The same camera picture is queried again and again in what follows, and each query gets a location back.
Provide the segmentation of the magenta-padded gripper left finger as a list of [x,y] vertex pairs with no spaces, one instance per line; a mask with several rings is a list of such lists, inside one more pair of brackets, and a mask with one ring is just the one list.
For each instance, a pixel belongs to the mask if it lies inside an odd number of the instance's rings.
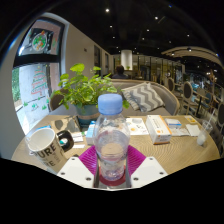
[[58,176],[84,188],[96,188],[99,185],[99,169],[95,147],[89,147],[79,157],[72,156]]

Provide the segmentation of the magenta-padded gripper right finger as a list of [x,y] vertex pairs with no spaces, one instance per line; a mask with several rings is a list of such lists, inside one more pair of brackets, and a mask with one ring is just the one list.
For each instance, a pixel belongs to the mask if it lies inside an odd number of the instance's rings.
[[133,146],[128,146],[126,158],[126,183],[130,188],[140,188],[167,176],[155,157],[146,157]]

